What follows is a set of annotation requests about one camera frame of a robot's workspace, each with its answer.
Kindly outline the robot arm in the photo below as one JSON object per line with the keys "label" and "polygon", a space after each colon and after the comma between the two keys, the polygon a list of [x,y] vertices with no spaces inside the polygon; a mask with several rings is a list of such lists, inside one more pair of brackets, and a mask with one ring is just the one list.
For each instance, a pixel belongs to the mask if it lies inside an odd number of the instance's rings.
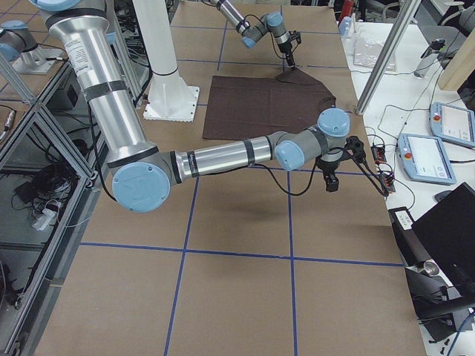
{"label": "robot arm", "polygon": [[291,70],[296,69],[293,52],[301,44],[301,33],[287,30],[280,12],[265,13],[261,17],[253,14],[243,16],[230,1],[203,1],[203,3],[216,8],[226,18],[241,35],[246,48],[253,48],[269,33],[276,56],[284,60]]}
{"label": "robot arm", "polygon": [[148,98],[139,109],[119,70],[107,32],[106,1],[36,1],[50,35],[66,50],[88,112],[104,133],[111,195],[124,208],[159,208],[175,185],[198,177],[263,167],[285,171],[315,162],[328,191],[345,160],[350,115],[321,96],[320,82],[297,69],[271,78],[218,74],[206,103],[180,75],[162,1],[133,4],[151,60]]}

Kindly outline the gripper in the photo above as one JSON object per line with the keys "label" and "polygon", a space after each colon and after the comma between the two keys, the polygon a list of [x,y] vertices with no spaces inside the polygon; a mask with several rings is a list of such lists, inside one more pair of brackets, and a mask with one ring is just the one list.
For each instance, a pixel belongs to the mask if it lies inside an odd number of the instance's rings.
{"label": "gripper", "polygon": [[318,159],[318,168],[324,173],[324,181],[327,192],[336,192],[339,188],[338,177],[334,174],[340,165],[341,151],[329,152]]}
{"label": "gripper", "polygon": [[287,66],[290,69],[294,69],[295,68],[295,60],[294,60],[294,56],[292,54],[292,43],[291,43],[291,41],[286,41],[286,42],[279,43],[278,48],[279,48],[279,51],[281,53],[285,53],[284,57],[285,57]]}

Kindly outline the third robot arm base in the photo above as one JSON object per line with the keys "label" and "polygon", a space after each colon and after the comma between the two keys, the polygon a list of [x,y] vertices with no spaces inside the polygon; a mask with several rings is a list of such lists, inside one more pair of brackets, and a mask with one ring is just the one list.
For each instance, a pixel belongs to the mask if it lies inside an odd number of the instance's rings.
{"label": "third robot arm base", "polygon": [[43,48],[21,20],[1,23],[1,56],[20,74],[43,75],[62,62],[62,49]]}

